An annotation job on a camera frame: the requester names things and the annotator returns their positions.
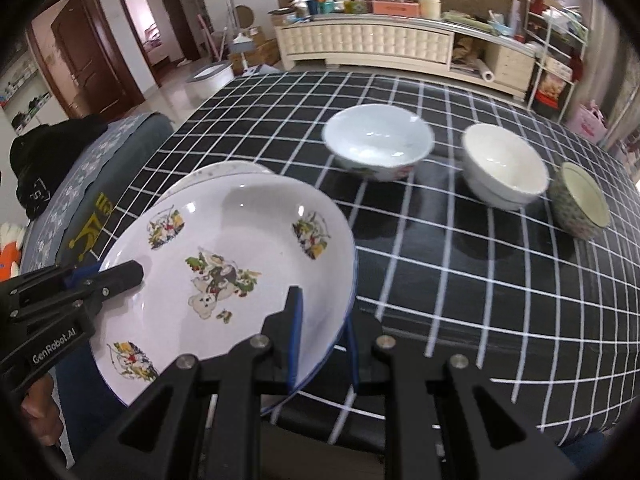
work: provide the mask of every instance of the pink bag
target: pink bag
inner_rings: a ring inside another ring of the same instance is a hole
[[[589,108],[580,105],[575,115],[567,121],[566,127],[576,135],[580,135],[593,144],[600,142],[607,133],[604,116],[595,101],[589,103]]]

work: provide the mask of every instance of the metal screw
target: metal screw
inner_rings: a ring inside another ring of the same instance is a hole
[[[449,362],[451,363],[451,366],[457,368],[458,370],[462,370],[469,366],[469,359],[466,357],[466,355],[462,354],[453,354]]]
[[[269,338],[264,334],[256,334],[249,340],[249,343],[254,348],[267,348]]]
[[[192,354],[182,354],[175,362],[180,370],[190,370],[196,364],[196,356]]]
[[[376,345],[378,345],[378,348],[382,348],[383,350],[390,350],[396,346],[396,339],[390,335],[379,335],[376,338]]]

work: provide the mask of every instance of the orange toy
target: orange toy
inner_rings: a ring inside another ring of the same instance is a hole
[[[0,282],[20,273],[18,264],[22,253],[24,227],[5,223],[0,226]]]

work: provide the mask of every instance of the human hand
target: human hand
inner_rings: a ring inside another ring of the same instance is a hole
[[[64,428],[52,392],[53,378],[46,374],[31,385],[21,404],[31,431],[43,446],[57,443]]]

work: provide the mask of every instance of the doorway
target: doorway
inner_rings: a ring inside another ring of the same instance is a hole
[[[181,0],[120,0],[140,51],[162,86],[179,64],[200,58]]]
[[[70,118],[98,114],[113,121],[144,101],[98,0],[47,0],[27,35]]]

